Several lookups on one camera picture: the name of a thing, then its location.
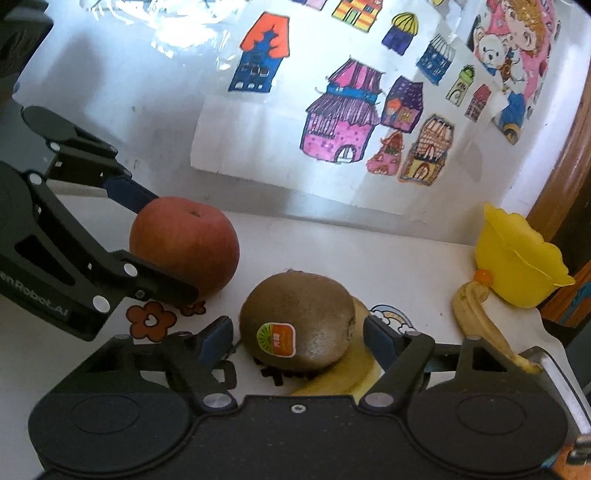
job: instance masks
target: apple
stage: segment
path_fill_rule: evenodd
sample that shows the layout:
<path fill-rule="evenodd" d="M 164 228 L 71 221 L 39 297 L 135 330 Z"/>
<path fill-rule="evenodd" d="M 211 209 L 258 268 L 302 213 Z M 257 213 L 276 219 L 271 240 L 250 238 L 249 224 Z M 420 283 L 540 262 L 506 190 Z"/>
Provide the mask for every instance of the apple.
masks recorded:
<path fill-rule="evenodd" d="M 199 289 L 199 300 L 215 295 L 234 276 L 240 247 L 228 217 L 211 205 L 161 197 L 135 218 L 129 251 Z"/>

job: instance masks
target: brown kiwi fruit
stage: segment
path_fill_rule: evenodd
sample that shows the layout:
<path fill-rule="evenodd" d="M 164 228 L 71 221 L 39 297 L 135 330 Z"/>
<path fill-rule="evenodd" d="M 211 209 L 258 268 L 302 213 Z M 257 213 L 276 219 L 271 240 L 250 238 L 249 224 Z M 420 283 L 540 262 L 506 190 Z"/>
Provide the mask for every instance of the brown kiwi fruit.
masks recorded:
<path fill-rule="evenodd" d="M 242 305 L 239 323 L 242 344 L 261 362 L 314 371 L 335 363 L 347 350 L 355 305 L 335 280 L 288 270 L 255 287 Z"/>

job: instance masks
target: banana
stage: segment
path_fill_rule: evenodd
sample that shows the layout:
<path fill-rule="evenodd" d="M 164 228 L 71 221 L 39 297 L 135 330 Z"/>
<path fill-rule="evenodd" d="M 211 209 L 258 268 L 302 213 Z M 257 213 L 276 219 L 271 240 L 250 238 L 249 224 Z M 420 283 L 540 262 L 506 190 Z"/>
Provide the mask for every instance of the banana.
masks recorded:
<path fill-rule="evenodd" d="M 541 372 L 543 369 L 540 365 L 511 350 L 509 342 L 482 308 L 481 304 L 488 298 L 489 293 L 490 290 L 487 287 L 475 281 L 464 283 L 458 288 L 452 298 L 452 309 L 457 324 L 465 335 L 477 335 L 484 338 L 526 373 Z"/>
<path fill-rule="evenodd" d="M 292 397 L 352 395 L 359 399 L 376 383 L 381 373 L 378 363 L 363 343 L 363 321 L 368 309 L 355 297 L 355 332 L 341 359 L 326 372 L 291 393 Z"/>

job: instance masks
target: yellow bowl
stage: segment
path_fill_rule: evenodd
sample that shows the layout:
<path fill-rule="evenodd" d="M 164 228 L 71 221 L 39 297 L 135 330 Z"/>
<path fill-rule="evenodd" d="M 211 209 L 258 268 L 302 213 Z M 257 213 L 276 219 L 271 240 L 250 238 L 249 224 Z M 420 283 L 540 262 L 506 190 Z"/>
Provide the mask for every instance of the yellow bowl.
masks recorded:
<path fill-rule="evenodd" d="M 519 213 L 508 214 L 486 202 L 484 216 L 476 265 L 492 273 L 492 289 L 499 297 L 530 308 L 557 288 L 574 283 L 558 247 L 544 242 Z"/>

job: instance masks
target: yellow and orange striped house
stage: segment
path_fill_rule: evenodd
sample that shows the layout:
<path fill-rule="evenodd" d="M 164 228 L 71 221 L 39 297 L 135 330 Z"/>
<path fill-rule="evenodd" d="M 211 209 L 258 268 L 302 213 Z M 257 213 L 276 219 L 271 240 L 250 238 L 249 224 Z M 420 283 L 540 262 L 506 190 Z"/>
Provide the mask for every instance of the yellow and orange striped house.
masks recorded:
<path fill-rule="evenodd" d="M 368 32 L 382 9 L 382 0 L 342 0 L 333 17 Z"/>

